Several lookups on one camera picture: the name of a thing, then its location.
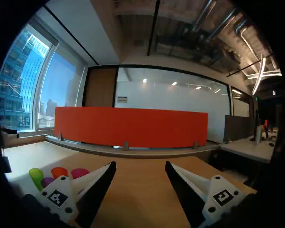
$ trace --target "bottle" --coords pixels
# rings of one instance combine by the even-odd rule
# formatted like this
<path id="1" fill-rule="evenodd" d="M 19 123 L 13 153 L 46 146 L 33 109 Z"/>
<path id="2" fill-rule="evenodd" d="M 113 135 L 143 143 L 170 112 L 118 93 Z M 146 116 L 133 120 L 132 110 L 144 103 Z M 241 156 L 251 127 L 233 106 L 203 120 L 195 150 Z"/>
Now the bottle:
<path id="1" fill-rule="evenodd" d="M 261 141 L 261 124 L 260 120 L 258 120 L 258 125 L 256 127 L 256 136 L 255 136 L 255 144 L 259 144 Z"/>

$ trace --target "plastic cup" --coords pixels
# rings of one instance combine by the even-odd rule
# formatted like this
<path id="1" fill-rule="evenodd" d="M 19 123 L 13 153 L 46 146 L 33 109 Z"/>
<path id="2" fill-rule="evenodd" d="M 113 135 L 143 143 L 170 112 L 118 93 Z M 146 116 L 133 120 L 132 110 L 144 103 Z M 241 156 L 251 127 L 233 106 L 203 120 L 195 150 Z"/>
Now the plastic cup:
<path id="1" fill-rule="evenodd" d="M 43 190 L 43 187 L 41 185 L 41 180 L 43 179 L 43 172 L 41 169 L 34 168 L 30 169 L 28 174 L 30 175 L 32 181 L 36 185 L 37 189 L 39 191 Z"/>
<path id="2" fill-rule="evenodd" d="M 87 169 L 82 169 L 82 168 L 78 168 L 78 169 L 73 169 L 71 171 L 72 177 L 73 179 L 77 179 L 79 177 L 82 177 L 84 175 L 89 174 L 90 172 Z"/>
<path id="3" fill-rule="evenodd" d="M 43 188 L 45 188 L 46 186 L 48 186 L 50 183 L 52 183 L 55 179 L 52 177 L 45 177 L 41 180 L 41 185 Z"/>
<path id="4" fill-rule="evenodd" d="M 57 179 L 60 176 L 66 176 L 68 177 L 68 171 L 65 168 L 62 167 L 55 167 L 51 170 L 51 173 L 54 177 L 54 179 Z"/>

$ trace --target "orange cup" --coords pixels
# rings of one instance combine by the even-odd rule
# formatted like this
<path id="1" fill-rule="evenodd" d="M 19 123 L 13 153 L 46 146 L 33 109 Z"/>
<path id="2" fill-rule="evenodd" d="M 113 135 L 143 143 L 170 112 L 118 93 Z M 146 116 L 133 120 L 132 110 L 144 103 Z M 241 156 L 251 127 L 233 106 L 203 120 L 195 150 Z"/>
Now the orange cup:
<path id="1" fill-rule="evenodd" d="M 51 173 L 54 177 L 54 179 L 57 179 L 60 176 L 66 176 L 68 177 L 68 171 L 65 168 L 62 167 L 55 167 L 51 170 Z"/>

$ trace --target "glass building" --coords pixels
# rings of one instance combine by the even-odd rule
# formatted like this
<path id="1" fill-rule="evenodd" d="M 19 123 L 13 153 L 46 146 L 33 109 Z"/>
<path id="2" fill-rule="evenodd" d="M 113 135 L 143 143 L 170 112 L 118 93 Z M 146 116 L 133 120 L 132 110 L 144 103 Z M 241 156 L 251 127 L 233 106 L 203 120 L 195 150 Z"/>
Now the glass building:
<path id="1" fill-rule="evenodd" d="M 0 72 L 0 124 L 31 129 L 34 88 L 49 47 L 24 29 L 12 45 Z"/>

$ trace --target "desk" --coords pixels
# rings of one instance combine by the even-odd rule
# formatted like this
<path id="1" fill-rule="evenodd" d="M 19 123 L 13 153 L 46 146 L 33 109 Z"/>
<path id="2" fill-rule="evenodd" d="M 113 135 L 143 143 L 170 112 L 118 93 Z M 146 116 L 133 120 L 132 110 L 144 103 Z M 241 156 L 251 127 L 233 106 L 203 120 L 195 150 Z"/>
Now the desk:
<path id="1" fill-rule="evenodd" d="M 220 148 L 258 162 L 270 163 L 274 148 L 270 146 L 269 143 L 274 142 L 261 141 L 256 145 L 254 141 L 250 141 L 251 138 L 252 136 L 247 139 L 236 140 L 228 144 L 221 144 Z"/>
<path id="2" fill-rule="evenodd" d="M 62 166 L 70 173 L 73 168 L 93 171 L 116 161 L 117 171 L 91 225 L 92 228 L 188 228 L 189 222 L 165 172 L 166 161 L 208 179 L 217 174 L 222 175 L 246 194 L 256 192 L 191 156 L 170 159 L 116 158 L 82 153 L 49 142 L 8 148 L 5 149 L 5 155 L 8 156 L 13 171 L 6 174 L 7 178 L 11 182 L 19 183 L 26 193 L 29 185 L 34 187 L 28 175 L 31 168 L 41 168 L 44 176 L 48 176 L 51 174 L 51 168 L 56 166 Z"/>

